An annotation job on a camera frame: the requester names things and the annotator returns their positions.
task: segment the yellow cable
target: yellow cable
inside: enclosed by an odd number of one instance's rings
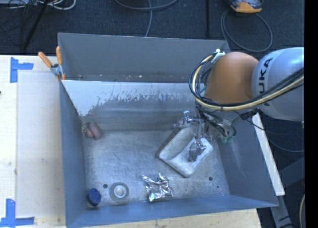
[[[207,61],[209,58],[211,57],[210,56],[207,56],[202,62],[205,62]],[[195,89],[195,82],[196,82],[196,78],[197,78],[197,75],[199,74],[199,71],[201,70],[202,68],[202,65],[199,66],[195,73],[194,73],[194,77],[193,77],[193,80],[192,80],[192,88]],[[211,105],[211,104],[207,104],[207,103],[204,103],[202,100],[200,100],[199,98],[197,98],[196,96],[194,97],[195,100],[200,104],[202,105],[203,107],[205,108],[208,108],[208,109],[214,109],[214,110],[223,110],[223,111],[233,111],[233,110],[241,110],[241,109],[246,109],[246,108],[250,108],[252,106],[255,106],[255,105],[258,105],[258,104],[261,104],[261,103],[264,103],[274,97],[277,97],[285,92],[287,92],[288,90],[292,89],[294,86],[296,86],[298,83],[302,82],[304,80],[304,76],[302,76],[300,79],[294,81],[293,83],[289,84],[288,86],[280,89],[279,91],[276,91],[266,97],[263,97],[262,99],[259,99],[257,101],[254,101],[254,102],[251,102],[249,104],[242,104],[242,105],[238,105],[238,106],[216,106],[216,105]]]

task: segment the clamp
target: clamp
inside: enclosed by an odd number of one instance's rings
[[[60,46],[56,47],[56,57],[58,59],[57,64],[52,64],[48,57],[43,52],[38,52],[38,56],[43,60],[43,62],[51,69],[52,73],[55,75],[57,80],[66,79],[65,72],[62,66],[62,55]]]

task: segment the orange clamp handle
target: orange clamp handle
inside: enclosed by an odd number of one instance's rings
[[[56,57],[58,59],[58,64],[61,65],[62,64],[62,55],[61,55],[60,46],[57,46],[55,51],[56,51]]]
[[[52,62],[48,59],[48,57],[43,52],[38,52],[38,56],[43,60],[43,62],[51,68],[53,65]]]
[[[63,60],[62,60],[62,54],[61,54],[60,46],[57,46],[56,49],[55,49],[55,51],[56,51],[56,57],[57,57],[57,59],[58,59],[58,64],[61,65],[62,62],[63,62]],[[66,78],[65,73],[62,74],[61,78],[62,78],[62,79],[65,79],[65,78]]]

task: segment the table surface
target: table surface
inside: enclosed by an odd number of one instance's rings
[[[10,83],[11,57],[18,59],[20,64],[34,65],[32,70],[18,70],[18,82],[15,83]],[[49,59],[53,64],[57,63],[56,57]],[[23,92],[27,89],[25,86],[32,88],[34,92],[27,98],[29,100],[21,102],[19,99],[18,102],[19,93],[21,96],[28,96]],[[0,217],[5,216],[5,200],[13,199],[16,201],[16,218],[35,217],[34,224],[28,227],[65,227],[60,116],[59,103],[56,103],[59,98],[54,92],[56,87],[58,81],[38,56],[0,55]],[[20,123],[18,130],[18,120],[30,102],[30,105],[37,107],[36,112],[29,113],[29,120]],[[260,123],[259,117],[253,119],[255,123]],[[32,123],[36,124],[37,128],[32,130],[39,133],[21,137],[21,132],[26,130],[21,126],[28,123],[30,126]],[[259,136],[263,134],[264,137],[262,130],[256,130],[256,133]],[[23,146],[22,143],[27,142],[31,145]],[[271,167],[269,171],[272,181],[276,181],[275,192],[277,195],[284,195],[266,137],[264,141],[260,141],[260,145],[265,161]],[[40,197],[33,197],[32,190],[41,192]],[[104,227],[261,228],[261,224],[256,209],[251,209]]]

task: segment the bin floor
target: bin floor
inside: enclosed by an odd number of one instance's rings
[[[211,142],[213,151],[189,178],[155,156],[171,133],[172,130],[120,130],[104,131],[99,140],[83,137],[86,185],[87,189],[100,191],[100,206],[146,201],[148,194],[141,177],[157,181],[159,173],[169,179],[174,199],[229,194],[217,143]],[[129,188],[124,202],[110,196],[112,184],[118,182]]]

